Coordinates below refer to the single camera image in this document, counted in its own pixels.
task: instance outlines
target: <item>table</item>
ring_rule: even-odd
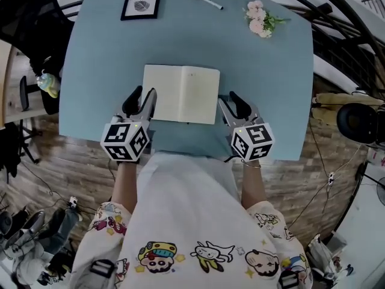
[[[277,160],[300,157],[312,92],[310,23],[269,0],[267,10],[290,21],[273,37],[253,34],[242,8],[252,0],[161,0],[157,19],[121,21],[125,0],[84,0],[64,63],[60,134],[99,141],[104,124],[134,88],[145,64],[201,66],[221,72],[220,94],[249,98],[276,137]],[[194,155],[231,154],[227,129],[152,121],[153,148]]]
[[[22,111],[19,84],[21,78],[28,75],[29,59],[16,54],[15,47],[0,40],[0,128],[5,123],[47,114],[40,93],[29,95],[30,109]]]

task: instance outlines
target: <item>framed picture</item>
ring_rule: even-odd
[[[156,18],[159,0],[125,0],[120,20]]]

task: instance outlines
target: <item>open notebook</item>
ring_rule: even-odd
[[[220,71],[194,66],[144,67],[142,101],[155,88],[155,120],[214,124]]]

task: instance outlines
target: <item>pink flower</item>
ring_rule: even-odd
[[[246,15],[251,19],[264,20],[266,17],[266,12],[261,8],[254,8],[246,12]]]
[[[252,30],[256,34],[260,34],[263,32],[263,22],[261,22],[257,19],[253,19],[249,23],[248,27],[250,28],[250,30]]]
[[[271,31],[263,30],[261,33],[259,33],[259,36],[268,39],[269,37],[271,37]]]
[[[263,3],[262,3],[261,0],[250,1],[247,4],[247,8],[249,10],[252,10],[252,9],[255,9],[255,8],[261,8],[261,7],[263,7]]]

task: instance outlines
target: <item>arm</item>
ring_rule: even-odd
[[[104,278],[90,271],[97,260],[107,259],[116,264],[122,250],[127,225],[137,204],[137,165],[121,163],[111,202],[105,202],[96,211],[88,232],[84,235],[73,263],[69,288],[113,288],[114,273]]]
[[[259,166],[259,161],[252,161],[248,164],[250,166]],[[260,168],[243,165],[242,206],[247,210],[254,204],[265,200],[266,192]]]
[[[137,204],[137,165],[121,163],[118,166],[112,202],[123,205],[131,214]]]
[[[248,164],[258,166],[259,162],[254,161]],[[291,270],[297,273],[300,288],[310,289],[313,285],[313,276],[305,251],[287,228],[283,215],[266,201],[260,168],[244,165],[242,206],[275,246],[281,270]]]

